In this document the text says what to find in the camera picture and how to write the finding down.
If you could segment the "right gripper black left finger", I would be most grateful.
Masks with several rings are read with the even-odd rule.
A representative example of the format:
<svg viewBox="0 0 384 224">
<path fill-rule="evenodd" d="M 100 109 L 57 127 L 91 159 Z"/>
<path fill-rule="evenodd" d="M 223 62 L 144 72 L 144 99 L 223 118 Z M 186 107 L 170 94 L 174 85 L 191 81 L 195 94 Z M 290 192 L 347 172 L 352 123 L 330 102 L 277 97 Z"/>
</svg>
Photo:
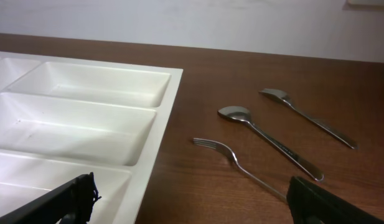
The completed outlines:
<svg viewBox="0 0 384 224">
<path fill-rule="evenodd" d="M 86 224 L 101 199 L 94 173 L 82 174 L 0 217 L 0 224 Z"/>
</svg>

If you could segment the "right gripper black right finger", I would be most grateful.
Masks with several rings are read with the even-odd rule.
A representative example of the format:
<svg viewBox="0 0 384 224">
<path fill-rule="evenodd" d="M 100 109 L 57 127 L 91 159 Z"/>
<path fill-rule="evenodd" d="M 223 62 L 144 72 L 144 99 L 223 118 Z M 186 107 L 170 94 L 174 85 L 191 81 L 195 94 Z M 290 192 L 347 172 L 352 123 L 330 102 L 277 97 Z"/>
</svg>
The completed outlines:
<svg viewBox="0 0 384 224">
<path fill-rule="evenodd" d="M 384 224 L 302 177 L 291 177 L 286 199 L 294 224 Z"/>
</svg>

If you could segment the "thin steel fork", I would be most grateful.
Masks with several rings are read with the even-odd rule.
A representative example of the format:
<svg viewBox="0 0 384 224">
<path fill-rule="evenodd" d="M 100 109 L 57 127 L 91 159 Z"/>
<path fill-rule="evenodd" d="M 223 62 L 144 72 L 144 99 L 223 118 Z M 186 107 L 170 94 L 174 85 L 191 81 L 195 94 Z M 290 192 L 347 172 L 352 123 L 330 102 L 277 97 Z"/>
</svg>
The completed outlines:
<svg viewBox="0 0 384 224">
<path fill-rule="evenodd" d="M 275 196 L 277 199 L 279 199 L 281 202 L 288 204 L 286 196 L 276 190 L 274 187 L 270 186 L 266 182 L 262 181 L 261 179 L 257 178 L 250 172 L 248 172 L 246 169 L 244 169 L 237 157 L 236 154 L 233 152 L 233 150 L 228 147 L 227 145 L 220 143 L 218 141 L 213 141 L 209 139 L 201 139 L 201 138 L 193 138 L 192 139 L 193 144 L 197 146 L 207 147 L 211 148 L 219 153 L 221 153 L 223 156 L 225 156 L 243 175 L 251 179 L 256 184 L 260 185 L 262 188 L 264 188 L 267 192 Z"/>
</svg>

